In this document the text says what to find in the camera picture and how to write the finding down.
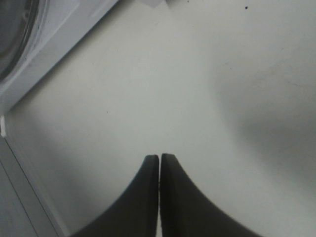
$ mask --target washer door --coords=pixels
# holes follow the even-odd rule
[[[18,62],[31,33],[39,0],[0,0],[0,81]]]

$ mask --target white appliance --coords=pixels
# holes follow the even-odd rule
[[[117,1],[1,1],[0,115],[19,101]]]

